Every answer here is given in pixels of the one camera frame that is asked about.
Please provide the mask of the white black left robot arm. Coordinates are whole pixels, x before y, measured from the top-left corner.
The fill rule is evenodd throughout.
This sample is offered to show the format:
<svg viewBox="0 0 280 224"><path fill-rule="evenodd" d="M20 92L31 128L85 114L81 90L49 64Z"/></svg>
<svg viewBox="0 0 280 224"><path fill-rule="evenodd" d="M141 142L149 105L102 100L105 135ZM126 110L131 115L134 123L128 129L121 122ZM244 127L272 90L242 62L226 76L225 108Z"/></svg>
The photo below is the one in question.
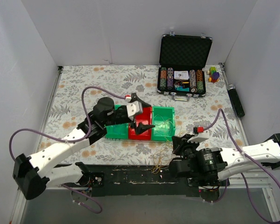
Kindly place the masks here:
<svg viewBox="0 0 280 224"><path fill-rule="evenodd" d="M24 197L34 199L51 186L74 183L84 187L95 181L96 175L81 162L61 167L59 164L103 138L107 134L107 126L130 124L136 134L154 127L136 122L136 116L141 115L150 104L139 99L136 93L126 95L124 100L126 105L115 108L111 98L99 99L86 119L57 143L29 156L17 156L13 178Z"/></svg>

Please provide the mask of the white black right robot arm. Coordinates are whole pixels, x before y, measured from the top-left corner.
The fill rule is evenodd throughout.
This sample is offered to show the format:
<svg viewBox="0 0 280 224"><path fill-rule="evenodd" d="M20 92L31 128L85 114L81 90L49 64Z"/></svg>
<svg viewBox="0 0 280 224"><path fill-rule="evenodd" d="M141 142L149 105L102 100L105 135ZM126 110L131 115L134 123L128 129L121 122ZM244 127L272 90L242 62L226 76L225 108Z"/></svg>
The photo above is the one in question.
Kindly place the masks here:
<svg viewBox="0 0 280 224"><path fill-rule="evenodd" d="M185 177L191 186L219 186L227 178L239 173L270 167L280 169L280 133L272 135L265 142L242 148L213 147L199 149L207 140L205 133L173 136L173 154L169 164L172 177Z"/></svg>

